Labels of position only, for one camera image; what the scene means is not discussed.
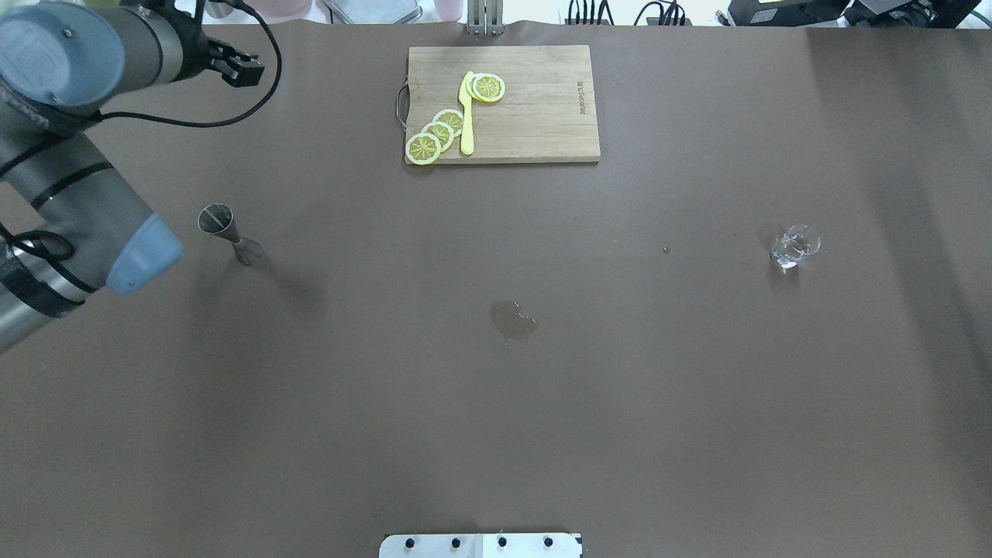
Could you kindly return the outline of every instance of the lemon slice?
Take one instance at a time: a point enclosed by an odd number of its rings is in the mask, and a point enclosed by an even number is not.
[[[461,124],[465,120],[465,115],[460,110],[446,108],[434,115],[434,122],[443,122],[454,130],[454,137],[461,135]]]
[[[429,165],[440,157],[440,140],[437,136],[421,132],[407,142],[407,159],[414,165]]]
[[[506,93],[506,83],[495,73],[477,73],[469,88],[472,97],[482,102],[496,102]]]
[[[422,132],[428,132],[433,134],[434,137],[440,141],[440,152],[444,153],[447,151],[451,144],[454,143],[454,130],[447,122],[440,122],[435,120],[427,126],[424,126]]]

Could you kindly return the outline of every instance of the gray table surface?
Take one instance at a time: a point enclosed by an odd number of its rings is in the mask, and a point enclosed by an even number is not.
[[[462,29],[282,24],[247,122],[92,130],[186,258],[0,357],[0,554],[554,529],[587,556],[992,555],[992,35]],[[590,45],[598,165],[403,164],[407,48],[485,44]],[[214,202],[264,264],[196,229]],[[783,277],[796,222],[823,249]]]

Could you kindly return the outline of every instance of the wooden cutting board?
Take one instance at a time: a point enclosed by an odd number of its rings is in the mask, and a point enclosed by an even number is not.
[[[506,94],[473,102],[475,153],[462,155],[455,139],[436,165],[599,161],[587,45],[410,48],[407,140],[438,111],[461,110],[458,87],[469,70],[498,74]]]

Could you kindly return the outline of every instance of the water spill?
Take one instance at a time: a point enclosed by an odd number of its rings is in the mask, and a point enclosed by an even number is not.
[[[538,321],[525,316],[520,310],[520,304],[513,301],[493,303],[489,307],[489,318],[507,342],[510,340],[527,341],[531,333],[538,328]]]

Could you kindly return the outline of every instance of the white bracket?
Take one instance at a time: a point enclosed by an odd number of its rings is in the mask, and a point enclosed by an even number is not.
[[[582,558],[582,535],[475,533],[391,535],[379,558]]]
[[[503,35],[503,0],[468,0],[469,35]]]

